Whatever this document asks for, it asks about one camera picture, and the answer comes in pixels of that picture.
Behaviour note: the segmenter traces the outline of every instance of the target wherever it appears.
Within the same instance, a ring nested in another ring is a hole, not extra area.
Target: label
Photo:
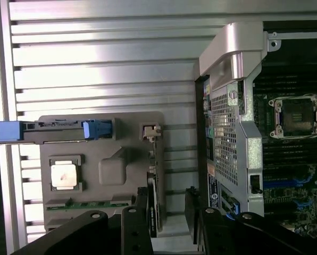
[[[157,237],[157,217],[156,217],[156,204],[155,204],[155,190],[154,183],[155,177],[148,178],[148,222],[150,237]]]
[[[219,183],[214,176],[208,174],[208,206],[220,208]]]
[[[215,177],[215,167],[212,164],[207,163],[207,172]]]

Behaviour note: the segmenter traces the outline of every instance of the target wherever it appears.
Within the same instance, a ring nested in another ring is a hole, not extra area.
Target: circuit board
[[[91,202],[71,202],[63,206],[48,207],[47,210],[74,210],[74,209],[97,209],[109,207],[124,207],[127,203],[110,203],[109,201],[91,201]]]
[[[254,118],[263,138],[265,217],[317,237],[317,72],[261,73]]]

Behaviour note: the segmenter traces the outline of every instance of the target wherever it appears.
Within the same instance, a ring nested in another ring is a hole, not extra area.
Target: black plastic part
[[[199,210],[199,222],[203,231],[205,254],[232,255],[235,252],[231,231],[221,213],[212,208],[203,207]]]
[[[137,189],[137,198],[135,202],[135,206],[140,208],[143,212],[143,215],[146,217],[147,213],[147,205],[148,205],[148,188],[147,187],[139,187]]]
[[[108,236],[107,232],[107,214],[92,210],[50,231],[13,254],[60,254],[63,251],[65,254],[77,254],[78,251],[91,251],[96,247],[98,239],[107,244],[109,240],[101,238]]]
[[[237,230],[255,236],[255,242],[270,247],[269,254],[317,254],[317,241],[306,239],[290,230],[252,212],[244,212],[236,218]]]
[[[156,219],[156,205],[155,205],[155,190],[154,182],[155,174],[147,173],[148,180],[148,217],[150,237],[157,237],[157,219]]]
[[[260,188],[260,176],[259,175],[251,175],[251,192],[252,194],[262,194],[263,191]]]
[[[122,212],[121,254],[152,255],[153,247],[141,208],[127,207]]]
[[[263,26],[267,32],[317,32],[317,20],[265,21]]]
[[[194,187],[186,190],[185,217],[193,244],[197,244],[198,198],[199,192]]]
[[[42,145],[45,142],[58,142],[58,141],[85,141],[83,129],[68,129],[62,131],[35,131],[25,132],[23,134],[22,143],[35,143]],[[0,144],[20,144],[21,141],[0,141]]]
[[[196,132],[197,132],[197,163],[199,174],[199,192],[201,206],[208,206],[208,177],[207,177],[207,146],[206,146],[206,122],[203,111],[203,85],[209,76],[199,77],[195,81],[196,104]]]
[[[235,254],[230,228],[221,213],[213,208],[200,207],[199,192],[191,187],[186,190],[185,216],[193,244],[206,255]]]

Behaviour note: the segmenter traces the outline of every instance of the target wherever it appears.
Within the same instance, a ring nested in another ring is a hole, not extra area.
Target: cpu socket
[[[269,101],[274,108],[275,139],[317,137],[317,95],[278,97]]]

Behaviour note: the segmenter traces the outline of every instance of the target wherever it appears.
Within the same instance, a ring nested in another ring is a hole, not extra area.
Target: blue connector
[[[303,186],[302,183],[297,183],[295,180],[287,180],[287,181],[272,181],[272,182],[264,182],[263,183],[264,189],[271,189],[271,188],[286,188],[286,187],[301,187]]]
[[[308,182],[310,182],[310,180],[312,179],[312,177],[313,177],[313,174],[312,175],[310,175],[307,179],[305,179],[305,180],[298,180],[298,179],[293,179],[296,183],[298,183],[298,184],[304,184],[304,183],[308,183]]]
[[[112,135],[112,122],[88,120],[83,122],[84,138],[98,140],[103,135]]]
[[[234,210],[233,210],[234,214],[239,215],[240,214],[240,204],[234,203],[233,208],[234,208]]]
[[[294,203],[297,204],[297,209],[298,210],[303,210],[304,207],[308,207],[311,206],[313,204],[313,200],[310,199],[308,202],[299,202],[298,200],[293,200]]]
[[[23,139],[21,121],[0,121],[0,142]]]
[[[229,212],[226,213],[226,217],[229,218],[230,220],[235,220],[234,217]]]

